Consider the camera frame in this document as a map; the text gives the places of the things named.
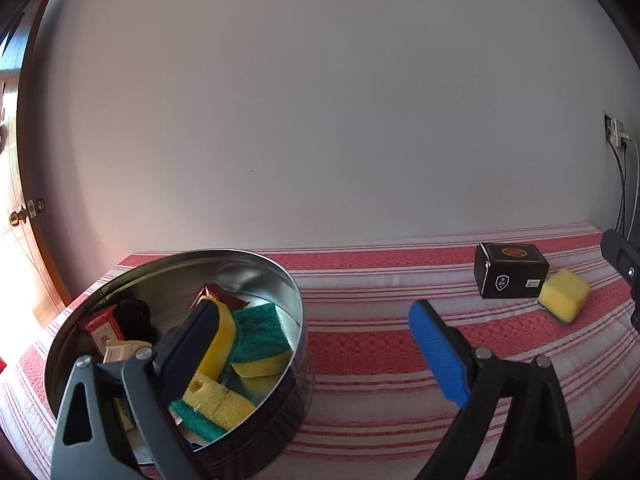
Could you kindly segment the green yellow sponge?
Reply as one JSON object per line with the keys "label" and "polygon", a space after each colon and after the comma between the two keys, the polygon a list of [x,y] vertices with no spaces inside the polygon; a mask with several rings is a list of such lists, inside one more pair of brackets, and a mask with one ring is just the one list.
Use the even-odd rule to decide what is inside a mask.
{"label": "green yellow sponge", "polygon": [[170,404],[183,425],[206,442],[241,425],[255,408],[250,400],[201,372],[194,374],[182,398]]}

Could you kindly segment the beige snack packet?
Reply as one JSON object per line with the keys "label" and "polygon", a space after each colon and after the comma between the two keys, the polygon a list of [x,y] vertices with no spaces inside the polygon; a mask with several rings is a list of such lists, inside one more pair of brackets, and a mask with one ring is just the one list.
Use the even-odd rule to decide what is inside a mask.
{"label": "beige snack packet", "polygon": [[140,340],[110,340],[106,347],[103,357],[104,363],[114,363],[127,361],[134,356],[136,352],[143,348],[151,348],[152,344],[147,341]]}

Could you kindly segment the red snack packet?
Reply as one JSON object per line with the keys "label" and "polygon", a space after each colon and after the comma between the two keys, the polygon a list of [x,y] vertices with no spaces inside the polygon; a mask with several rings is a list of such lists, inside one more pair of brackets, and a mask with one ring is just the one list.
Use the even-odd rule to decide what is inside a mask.
{"label": "red snack packet", "polygon": [[90,337],[94,348],[101,356],[105,356],[106,348],[110,344],[118,344],[119,341],[125,340],[116,320],[116,309],[116,304],[113,304],[78,322],[80,329]]}

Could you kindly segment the black knotted cloth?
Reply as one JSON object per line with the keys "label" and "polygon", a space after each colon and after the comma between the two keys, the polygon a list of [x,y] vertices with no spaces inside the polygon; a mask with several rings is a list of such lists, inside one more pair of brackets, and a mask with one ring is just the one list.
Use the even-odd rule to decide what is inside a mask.
{"label": "black knotted cloth", "polygon": [[122,338],[156,344],[158,330],[151,323],[151,310],[142,300],[122,300],[114,309],[114,319]]}

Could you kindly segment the black gift box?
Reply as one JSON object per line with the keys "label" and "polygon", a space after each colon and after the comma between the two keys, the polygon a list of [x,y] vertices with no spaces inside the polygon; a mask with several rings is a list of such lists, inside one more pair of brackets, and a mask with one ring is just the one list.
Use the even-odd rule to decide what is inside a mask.
{"label": "black gift box", "polygon": [[484,299],[537,298],[548,272],[549,263],[535,245],[476,245],[474,278]]}

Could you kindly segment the green scouring sponge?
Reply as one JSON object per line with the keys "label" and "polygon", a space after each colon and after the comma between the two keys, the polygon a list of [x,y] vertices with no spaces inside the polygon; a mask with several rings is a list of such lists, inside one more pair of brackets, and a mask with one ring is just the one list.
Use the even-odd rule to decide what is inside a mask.
{"label": "green scouring sponge", "polygon": [[243,379],[281,375],[293,350],[274,304],[260,304],[233,313],[238,333],[230,363]]}

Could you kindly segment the small red candy packet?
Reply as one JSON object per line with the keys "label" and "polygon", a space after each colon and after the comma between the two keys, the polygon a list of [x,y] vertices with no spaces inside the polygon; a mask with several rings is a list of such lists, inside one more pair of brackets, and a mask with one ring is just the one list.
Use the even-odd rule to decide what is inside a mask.
{"label": "small red candy packet", "polygon": [[205,283],[195,294],[188,309],[195,308],[202,299],[209,299],[215,304],[222,304],[232,312],[243,310],[248,306],[247,301],[232,295],[231,292],[227,292],[216,283]]}

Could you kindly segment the yellow sponge front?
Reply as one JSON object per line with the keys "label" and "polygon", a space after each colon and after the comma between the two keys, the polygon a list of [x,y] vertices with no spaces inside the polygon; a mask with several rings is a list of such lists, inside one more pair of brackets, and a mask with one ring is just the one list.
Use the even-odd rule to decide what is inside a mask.
{"label": "yellow sponge front", "polygon": [[209,345],[198,371],[210,379],[218,380],[231,356],[235,343],[236,328],[234,317],[229,308],[212,296],[201,296],[198,303],[211,302],[218,312],[217,331]]}

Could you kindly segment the round metal tin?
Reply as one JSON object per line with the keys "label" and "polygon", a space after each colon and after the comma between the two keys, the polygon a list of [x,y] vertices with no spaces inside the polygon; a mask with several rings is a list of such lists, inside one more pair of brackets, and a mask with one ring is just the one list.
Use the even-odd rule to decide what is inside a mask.
{"label": "round metal tin", "polygon": [[[278,309],[293,350],[283,376],[244,422],[191,451],[169,415],[212,343],[215,306],[188,307],[212,282],[252,307]],[[142,300],[160,340],[124,362],[105,364],[80,323],[122,300]],[[302,296],[279,263],[244,250],[182,252],[142,264],[99,287],[66,318],[47,356],[44,383],[58,426],[55,479],[250,479],[276,460],[308,412]]]}

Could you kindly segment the wooden door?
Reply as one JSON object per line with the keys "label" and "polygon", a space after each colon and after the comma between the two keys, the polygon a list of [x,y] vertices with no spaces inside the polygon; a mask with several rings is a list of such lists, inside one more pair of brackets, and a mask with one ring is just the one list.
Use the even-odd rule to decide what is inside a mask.
{"label": "wooden door", "polygon": [[66,308],[70,293],[44,241],[41,214],[15,228],[9,215],[41,197],[28,174],[32,144],[26,96],[49,3],[28,0],[1,37],[1,316],[11,323],[25,320],[40,326]]}

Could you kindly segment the red striped tablecloth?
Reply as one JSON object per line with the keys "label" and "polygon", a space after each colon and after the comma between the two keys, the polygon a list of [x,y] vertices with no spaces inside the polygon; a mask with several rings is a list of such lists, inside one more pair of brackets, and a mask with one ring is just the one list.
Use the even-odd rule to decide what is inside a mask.
{"label": "red striped tablecloth", "polygon": [[143,299],[153,322],[182,321],[196,292],[214,282],[235,294],[282,304],[306,346],[314,391],[302,426],[226,454],[198,451],[216,477],[410,479],[457,414],[463,368],[444,337],[416,310],[427,300],[472,346],[529,362],[546,356],[558,375],[576,445],[577,474],[602,465],[639,404],[639,336],[626,280],[601,255],[591,226],[502,234],[536,245],[553,270],[590,285],[585,307],[564,324],[533,299],[484,299],[473,275],[478,239],[369,247],[287,249],[251,263],[246,252],[132,256],[90,287],[1,376],[1,428],[38,478],[50,474],[52,408],[79,352],[80,318],[123,296]]}

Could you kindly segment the brass door knob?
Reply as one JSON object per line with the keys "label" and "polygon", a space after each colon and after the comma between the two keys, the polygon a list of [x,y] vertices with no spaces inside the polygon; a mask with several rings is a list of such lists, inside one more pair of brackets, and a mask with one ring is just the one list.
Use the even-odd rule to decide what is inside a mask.
{"label": "brass door knob", "polygon": [[32,220],[43,213],[47,208],[46,200],[43,197],[36,198],[35,200],[28,200],[25,205],[21,205],[17,210],[14,210],[9,215],[9,224],[12,228],[19,226],[21,223],[25,223],[27,220]]}

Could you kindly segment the wall power socket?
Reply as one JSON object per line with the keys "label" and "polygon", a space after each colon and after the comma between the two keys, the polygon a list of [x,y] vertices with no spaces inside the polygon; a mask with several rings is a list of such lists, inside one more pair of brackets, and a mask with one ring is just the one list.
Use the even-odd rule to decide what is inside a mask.
{"label": "wall power socket", "polygon": [[604,114],[605,139],[618,150],[626,150],[630,136],[625,132],[624,124],[609,114]]}

